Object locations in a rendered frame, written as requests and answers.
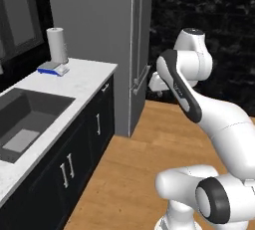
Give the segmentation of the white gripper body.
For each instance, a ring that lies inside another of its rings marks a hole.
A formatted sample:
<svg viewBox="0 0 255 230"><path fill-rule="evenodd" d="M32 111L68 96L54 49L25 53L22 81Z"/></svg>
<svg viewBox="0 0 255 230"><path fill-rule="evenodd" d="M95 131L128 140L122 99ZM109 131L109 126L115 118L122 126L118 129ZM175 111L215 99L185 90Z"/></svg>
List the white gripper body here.
<svg viewBox="0 0 255 230"><path fill-rule="evenodd" d="M152 76L149 80L148 86L153 92L163 92L163 91L168 91L169 90L169 87L161 79L158 72L154 72L152 74Z"/></svg>

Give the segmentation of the grey fridge drawer front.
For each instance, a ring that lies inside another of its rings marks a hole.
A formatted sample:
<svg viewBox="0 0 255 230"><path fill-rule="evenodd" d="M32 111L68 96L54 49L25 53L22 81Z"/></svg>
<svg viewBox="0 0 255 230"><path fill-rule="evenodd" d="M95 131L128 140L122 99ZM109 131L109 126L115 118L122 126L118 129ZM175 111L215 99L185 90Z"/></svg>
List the grey fridge drawer front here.
<svg viewBox="0 0 255 230"><path fill-rule="evenodd" d="M147 88L147 77L143 81L137 95L133 93L132 91L133 87L130 90L130 118L129 118L129 135L128 136L132 136L144 107L145 93Z"/></svg>

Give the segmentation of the grey fridge door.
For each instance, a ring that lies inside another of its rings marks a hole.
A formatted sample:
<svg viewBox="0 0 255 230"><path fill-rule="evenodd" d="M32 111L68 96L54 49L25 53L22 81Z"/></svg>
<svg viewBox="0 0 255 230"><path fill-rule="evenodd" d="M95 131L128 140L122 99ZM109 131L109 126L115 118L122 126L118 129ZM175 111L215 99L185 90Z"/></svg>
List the grey fridge door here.
<svg viewBox="0 0 255 230"><path fill-rule="evenodd" d="M138 28L139 0L133 0L132 20L132 79L136 78L137 68L137 28ZM151 16L151 0L142 0L141 40L139 76L148 62L149 27Z"/></svg>

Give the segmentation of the grey fridge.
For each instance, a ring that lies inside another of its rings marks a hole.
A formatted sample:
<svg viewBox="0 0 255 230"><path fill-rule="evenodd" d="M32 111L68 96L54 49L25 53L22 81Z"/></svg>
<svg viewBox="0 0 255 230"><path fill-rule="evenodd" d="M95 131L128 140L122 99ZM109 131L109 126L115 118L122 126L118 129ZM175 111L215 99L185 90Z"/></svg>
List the grey fridge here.
<svg viewBox="0 0 255 230"><path fill-rule="evenodd" d="M129 135L133 0L50 0L54 25L64 29L71 58L118 65L116 134Z"/></svg>

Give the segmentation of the black drawer front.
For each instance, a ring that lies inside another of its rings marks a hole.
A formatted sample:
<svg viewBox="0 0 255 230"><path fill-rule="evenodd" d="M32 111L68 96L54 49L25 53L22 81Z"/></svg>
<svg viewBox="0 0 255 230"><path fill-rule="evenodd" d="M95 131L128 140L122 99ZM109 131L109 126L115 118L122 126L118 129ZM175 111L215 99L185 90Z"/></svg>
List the black drawer front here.
<svg viewBox="0 0 255 230"><path fill-rule="evenodd" d="M106 85L110 84L108 89L103 93L102 88ZM103 107L107 107L111 109L113 107L114 102L114 77L110 76L100 87L97 93L97 107L102 109Z"/></svg>

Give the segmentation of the narrow black cupboard door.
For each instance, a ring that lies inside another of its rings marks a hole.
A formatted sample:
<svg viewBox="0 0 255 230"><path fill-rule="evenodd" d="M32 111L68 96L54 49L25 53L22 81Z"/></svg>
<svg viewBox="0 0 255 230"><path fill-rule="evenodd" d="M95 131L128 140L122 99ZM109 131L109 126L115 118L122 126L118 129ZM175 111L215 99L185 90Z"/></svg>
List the narrow black cupboard door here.
<svg viewBox="0 0 255 230"><path fill-rule="evenodd" d="M100 114L101 135L98 135L97 114ZM114 133L114 107L111 109L107 107L97 108L95 112L95 125L94 158L99 160L105 151L110 136Z"/></svg>

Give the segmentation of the black cupboard run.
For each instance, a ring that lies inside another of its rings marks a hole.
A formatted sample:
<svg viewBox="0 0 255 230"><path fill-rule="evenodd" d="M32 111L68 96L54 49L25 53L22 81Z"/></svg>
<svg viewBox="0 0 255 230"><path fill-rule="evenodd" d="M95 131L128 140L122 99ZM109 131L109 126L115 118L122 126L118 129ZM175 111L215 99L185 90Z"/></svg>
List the black cupboard run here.
<svg viewBox="0 0 255 230"><path fill-rule="evenodd" d="M0 230L63 230L114 130L108 78L0 207Z"/></svg>

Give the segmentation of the wide black cupboard door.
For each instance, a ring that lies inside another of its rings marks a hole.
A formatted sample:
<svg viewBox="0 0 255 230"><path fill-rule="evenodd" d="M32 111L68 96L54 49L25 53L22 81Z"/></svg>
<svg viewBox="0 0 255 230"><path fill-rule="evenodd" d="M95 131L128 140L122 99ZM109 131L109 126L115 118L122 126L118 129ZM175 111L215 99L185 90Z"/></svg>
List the wide black cupboard door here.
<svg viewBox="0 0 255 230"><path fill-rule="evenodd" d="M70 177L68 194L69 203L72 205L76 204L79 200L92 167L87 113L80 113L77 121L78 126L69 143L69 153L72 154L75 171L75 177Z"/></svg>
<svg viewBox="0 0 255 230"><path fill-rule="evenodd" d="M63 174L60 168L65 163L68 183L70 168L65 145L56 142L45 159L47 164L42 173L29 188L28 204L25 208L25 230L62 230L66 218L65 201L62 192L64 187Z"/></svg>

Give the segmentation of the blue and white kitchen scale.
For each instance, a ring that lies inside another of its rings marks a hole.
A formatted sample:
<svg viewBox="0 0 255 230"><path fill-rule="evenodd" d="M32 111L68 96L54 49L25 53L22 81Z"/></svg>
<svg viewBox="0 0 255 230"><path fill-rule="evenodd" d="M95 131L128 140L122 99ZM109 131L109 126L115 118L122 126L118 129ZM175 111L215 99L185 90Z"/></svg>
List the blue and white kitchen scale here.
<svg viewBox="0 0 255 230"><path fill-rule="evenodd" d="M37 71L40 74L50 74L62 77L69 72L69 68L66 67L64 64L45 62L37 68Z"/></svg>

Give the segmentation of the white paper towel roll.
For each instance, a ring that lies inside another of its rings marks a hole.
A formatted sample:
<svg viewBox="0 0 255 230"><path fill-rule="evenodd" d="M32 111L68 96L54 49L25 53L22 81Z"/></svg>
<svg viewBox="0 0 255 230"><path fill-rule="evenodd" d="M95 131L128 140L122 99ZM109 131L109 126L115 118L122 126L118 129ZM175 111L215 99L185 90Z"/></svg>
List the white paper towel roll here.
<svg viewBox="0 0 255 230"><path fill-rule="evenodd" d="M50 48L51 60L59 64L67 64L68 54L64 40L63 28L49 28L47 30L48 44Z"/></svg>

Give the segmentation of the dark grey sink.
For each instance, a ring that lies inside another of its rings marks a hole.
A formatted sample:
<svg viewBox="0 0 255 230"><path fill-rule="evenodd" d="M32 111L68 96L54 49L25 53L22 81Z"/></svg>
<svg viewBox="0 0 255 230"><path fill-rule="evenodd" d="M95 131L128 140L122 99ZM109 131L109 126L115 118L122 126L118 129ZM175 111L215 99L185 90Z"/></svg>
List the dark grey sink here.
<svg viewBox="0 0 255 230"><path fill-rule="evenodd" d="M15 163L74 98L14 88L0 97L0 160Z"/></svg>

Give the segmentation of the black framed window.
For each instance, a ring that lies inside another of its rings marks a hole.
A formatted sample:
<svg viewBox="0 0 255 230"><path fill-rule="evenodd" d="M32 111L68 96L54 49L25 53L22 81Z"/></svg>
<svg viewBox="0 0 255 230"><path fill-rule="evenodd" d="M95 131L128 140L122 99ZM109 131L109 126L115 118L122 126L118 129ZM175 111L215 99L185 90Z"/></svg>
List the black framed window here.
<svg viewBox="0 0 255 230"><path fill-rule="evenodd" d="M0 61L44 42L36 0L0 0Z"/></svg>

